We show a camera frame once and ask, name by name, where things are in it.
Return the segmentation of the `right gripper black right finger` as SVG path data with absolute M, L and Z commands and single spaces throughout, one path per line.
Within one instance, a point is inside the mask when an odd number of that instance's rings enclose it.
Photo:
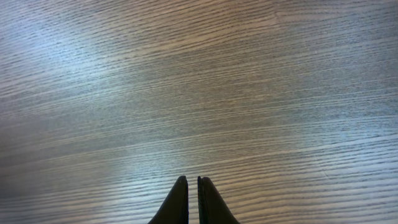
M 197 178 L 200 224 L 239 224 L 209 177 Z

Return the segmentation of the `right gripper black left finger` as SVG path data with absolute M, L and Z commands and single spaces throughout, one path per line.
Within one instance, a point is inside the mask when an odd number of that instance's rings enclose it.
M 188 182 L 180 176 L 148 224 L 188 224 Z

